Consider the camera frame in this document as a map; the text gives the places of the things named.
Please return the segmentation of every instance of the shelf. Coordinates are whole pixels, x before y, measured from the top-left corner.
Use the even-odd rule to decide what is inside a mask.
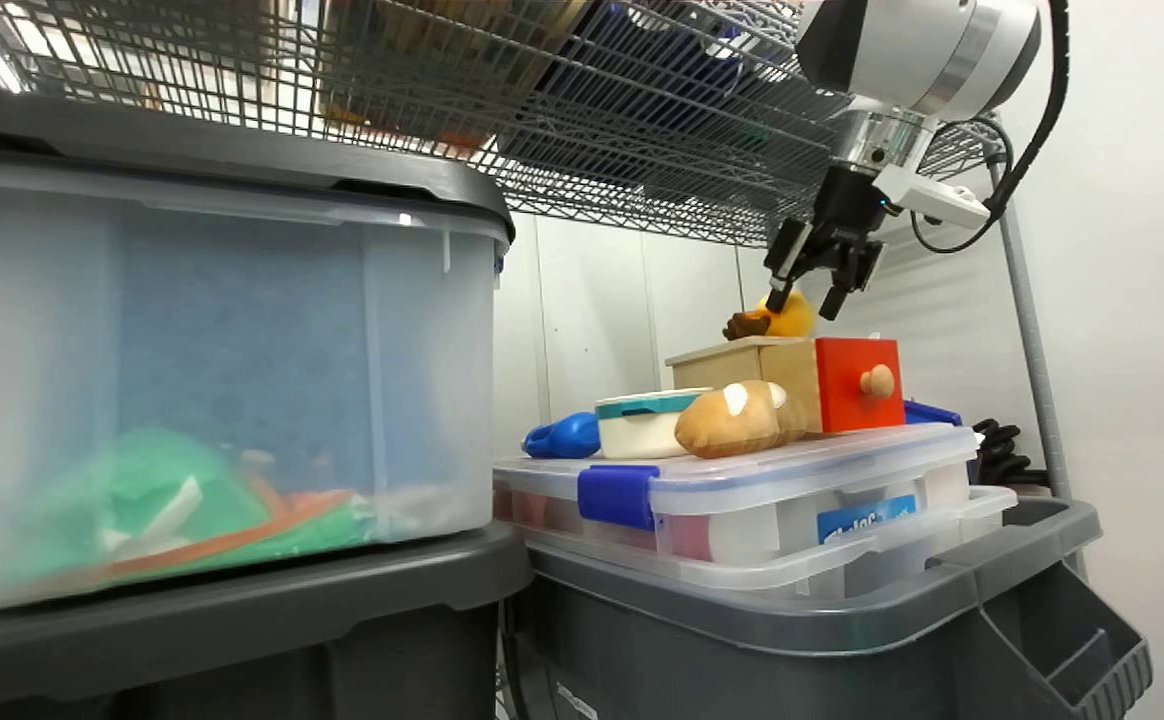
[[[847,100],[797,35],[800,0],[0,0],[28,94],[464,161],[515,211],[722,246],[764,246],[828,168]]]

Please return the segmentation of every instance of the gray bin lid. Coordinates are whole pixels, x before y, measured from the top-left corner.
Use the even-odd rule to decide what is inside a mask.
[[[421,610],[473,614],[529,587],[504,527],[359,547],[242,577],[194,577],[0,614],[0,706],[103,696],[350,637]]]
[[[456,161],[204,124],[119,104],[0,94],[0,156],[7,151],[20,161],[39,156],[69,168],[119,168],[169,180],[435,202],[500,219],[508,239],[515,234],[500,189]]]
[[[628,614],[768,656],[878,656],[915,643],[958,616],[1011,593],[1101,535],[1088,503],[1025,499],[1003,533],[939,557],[927,574],[847,600],[687,596],[615,569],[533,547],[545,581]]]

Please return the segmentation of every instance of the bin lid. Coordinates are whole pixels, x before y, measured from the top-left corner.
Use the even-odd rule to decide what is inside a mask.
[[[545,581],[620,606],[662,624],[764,656],[878,656],[915,643],[958,616],[1011,593],[1101,535],[1088,503],[1025,499],[1003,533],[965,545],[927,574],[847,600],[696,596],[625,569],[533,547]]]
[[[508,229],[500,189],[456,161],[368,145],[329,145],[262,128],[204,124],[126,104],[0,94],[0,156],[155,174],[169,180],[234,180],[288,194],[421,202]]]
[[[594,459],[522,459],[500,465],[498,483],[513,491],[575,499],[584,474],[646,469],[649,503],[664,515],[722,515],[743,508],[768,508],[820,491],[847,491],[859,483],[913,482],[939,465],[965,459],[965,431],[943,424],[907,424],[883,431],[847,431],[834,439],[804,439],[775,452],[734,458],[734,459],[638,459],[638,465],[594,465]]]
[[[0,614],[0,706],[107,696],[350,637],[421,610],[488,610],[529,587],[504,527],[329,562],[126,587]]]

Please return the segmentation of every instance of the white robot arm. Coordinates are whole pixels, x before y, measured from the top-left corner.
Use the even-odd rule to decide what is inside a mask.
[[[1058,77],[1046,124],[996,197],[976,202],[915,174],[931,137],[947,122],[971,122],[1003,104],[1027,77],[1046,11],[1054,11]],[[808,219],[790,219],[772,239],[772,301],[812,273],[834,273],[820,317],[838,317],[881,260],[868,234],[890,208],[907,208],[943,223],[990,229],[1027,174],[1066,109],[1068,85],[1068,4],[1066,0],[808,0],[797,44],[800,71],[815,90],[857,95],[847,131],[834,156]]]

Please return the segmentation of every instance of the gray trash can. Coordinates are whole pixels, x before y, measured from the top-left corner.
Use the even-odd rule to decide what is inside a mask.
[[[923,577],[839,600],[710,600],[533,551],[513,664],[529,720],[1115,720],[1150,649],[1066,562],[1086,503],[1021,503]]]
[[[508,527],[0,614],[0,720],[498,718]]]

